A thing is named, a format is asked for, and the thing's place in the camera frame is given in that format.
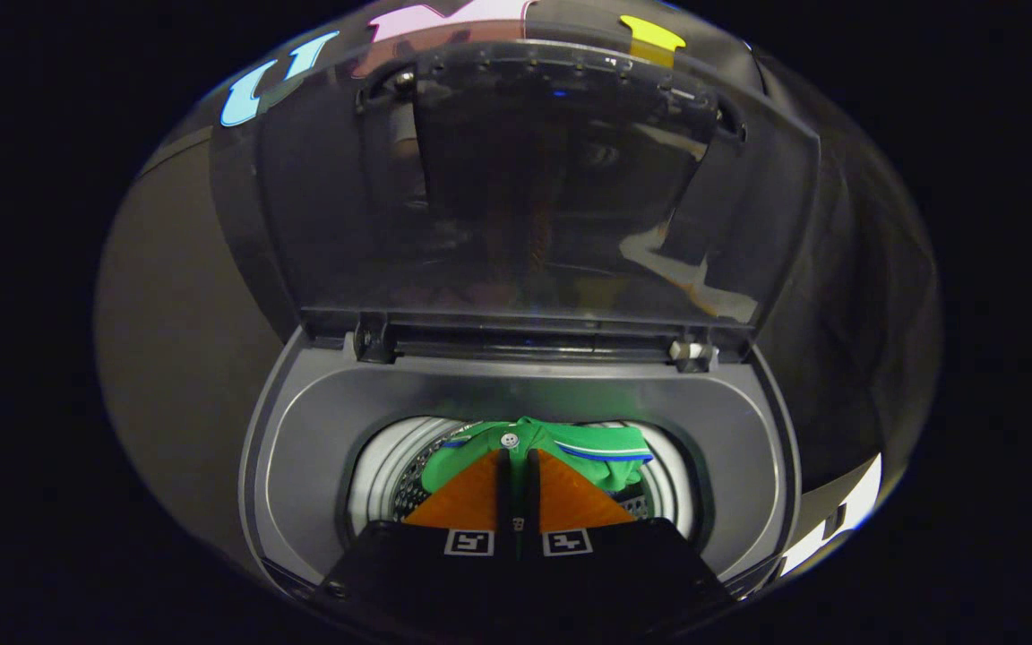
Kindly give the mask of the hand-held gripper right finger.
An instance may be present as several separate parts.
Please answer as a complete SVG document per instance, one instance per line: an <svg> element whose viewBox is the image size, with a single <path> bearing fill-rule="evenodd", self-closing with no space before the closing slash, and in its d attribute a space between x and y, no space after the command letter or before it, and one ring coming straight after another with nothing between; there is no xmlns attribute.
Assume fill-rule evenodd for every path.
<svg viewBox="0 0 1032 645"><path fill-rule="evenodd" d="M677 632L736 599L672 521L639 520L576 469L533 450L516 587L537 632Z"/></svg>

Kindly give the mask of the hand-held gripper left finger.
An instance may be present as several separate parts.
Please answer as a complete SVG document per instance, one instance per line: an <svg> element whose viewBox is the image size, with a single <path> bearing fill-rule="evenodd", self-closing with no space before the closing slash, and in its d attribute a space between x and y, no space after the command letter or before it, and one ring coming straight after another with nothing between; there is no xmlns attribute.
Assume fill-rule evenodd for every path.
<svg viewBox="0 0 1032 645"><path fill-rule="evenodd" d="M366 630L469 630L517 563L508 451L491 451L401 521L373 521L314 591L314 608Z"/></svg>

